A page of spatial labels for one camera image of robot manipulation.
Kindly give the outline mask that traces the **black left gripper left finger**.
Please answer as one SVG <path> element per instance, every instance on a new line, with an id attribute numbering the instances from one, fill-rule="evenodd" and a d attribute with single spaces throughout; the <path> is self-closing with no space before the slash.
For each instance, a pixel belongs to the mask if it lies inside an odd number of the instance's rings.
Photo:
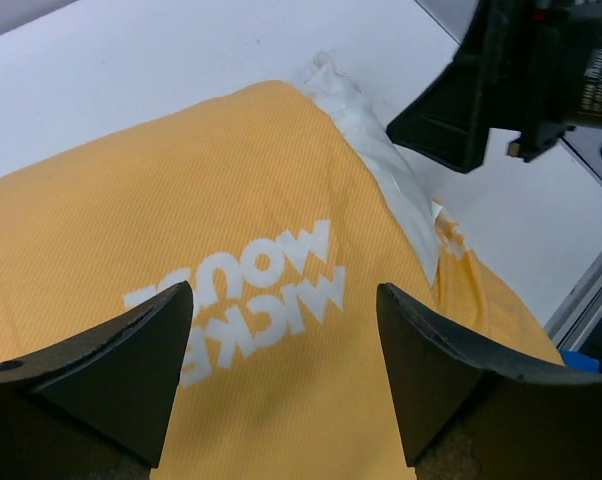
<path id="1" fill-rule="evenodd" d="M 0 363 L 0 479 L 147 479 L 162 455 L 193 313 L 177 283 Z"/>

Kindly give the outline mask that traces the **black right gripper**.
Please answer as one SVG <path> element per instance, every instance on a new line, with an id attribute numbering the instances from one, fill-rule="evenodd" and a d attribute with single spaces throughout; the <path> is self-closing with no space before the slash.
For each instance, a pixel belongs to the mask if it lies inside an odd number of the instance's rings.
<path id="1" fill-rule="evenodd" d="M 449 64 L 387 126 L 395 145 L 458 173 L 483 164 L 489 131 L 530 162 L 577 126 L 602 129 L 602 1 L 481 1 Z"/>

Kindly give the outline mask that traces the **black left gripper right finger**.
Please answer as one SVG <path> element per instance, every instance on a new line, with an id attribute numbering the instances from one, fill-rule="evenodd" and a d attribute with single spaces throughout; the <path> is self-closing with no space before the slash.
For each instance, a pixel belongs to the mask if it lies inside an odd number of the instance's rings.
<path id="1" fill-rule="evenodd" d="M 420 479 L 602 479 L 602 374 L 520 353 L 382 284 L 376 316 Z"/>

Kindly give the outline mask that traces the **yellow and blue pillowcase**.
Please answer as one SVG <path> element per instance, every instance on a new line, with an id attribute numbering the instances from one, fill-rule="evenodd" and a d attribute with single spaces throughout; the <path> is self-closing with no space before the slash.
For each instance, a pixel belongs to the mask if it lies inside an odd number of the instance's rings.
<path id="1" fill-rule="evenodd" d="M 435 234 L 429 284 L 327 114 L 286 83 L 256 84 L 0 179 L 0 362 L 187 281 L 195 311 L 156 478 L 409 479 L 379 284 L 561 360 L 441 207 Z"/>

